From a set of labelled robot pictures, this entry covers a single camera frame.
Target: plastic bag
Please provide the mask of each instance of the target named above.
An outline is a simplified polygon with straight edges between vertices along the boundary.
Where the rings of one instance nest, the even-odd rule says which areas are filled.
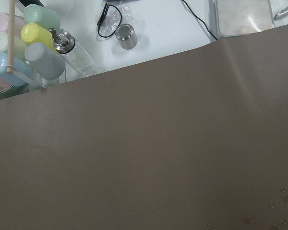
[[[128,6],[123,4],[123,0],[119,1],[119,3],[114,3],[122,15],[121,24],[128,23],[131,24],[134,21],[132,12]],[[103,36],[108,36],[115,32],[116,28],[119,26],[120,23],[120,13],[115,9],[113,6],[109,7],[107,16],[103,21],[102,25],[100,26],[100,34]]]

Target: white table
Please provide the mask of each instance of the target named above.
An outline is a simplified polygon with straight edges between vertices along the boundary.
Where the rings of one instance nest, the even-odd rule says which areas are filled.
[[[122,49],[115,36],[101,38],[96,32],[96,22],[104,6],[103,0],[41,0],[61,17],[61,27],[85,47],[93,57],[100,72],[110,71],[152,59],[172,55],[209,44],[203,25],[184,7],[181,0],[125,0],[132,12],[130,24],[138,35],[138,44],[132,50]],[[213,0],[187,0],[193,11],[215,33]],[[271,0],[275,14],[286,7],[287,0]],[[0,12],[8,12],[8,0],[0,0]],[[288,16],[275,21],[275,27],[288,24]],[[68,80],[78,78],[75,72]]]

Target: glass bottle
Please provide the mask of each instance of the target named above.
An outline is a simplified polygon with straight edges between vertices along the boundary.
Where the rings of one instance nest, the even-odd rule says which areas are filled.
[[[54,28],[49,31],[52,33],[53,47],[73,69],[86,77],[96,74],[97,65],[69,32],[57,34]]]

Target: gray-brown mat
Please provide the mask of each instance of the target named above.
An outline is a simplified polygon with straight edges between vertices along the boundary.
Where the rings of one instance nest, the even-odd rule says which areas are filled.
[[[0,101],[0,230],[268,229],[285,195],[288,25]]]

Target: mint green bottle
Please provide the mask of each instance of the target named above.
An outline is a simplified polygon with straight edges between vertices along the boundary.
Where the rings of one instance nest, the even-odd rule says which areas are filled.
[[[35,4],[25,8],[24,20],[27,23],[36,23],[46,30],[49,28],[59,30],[61,25],[60,17],[55,11]]]

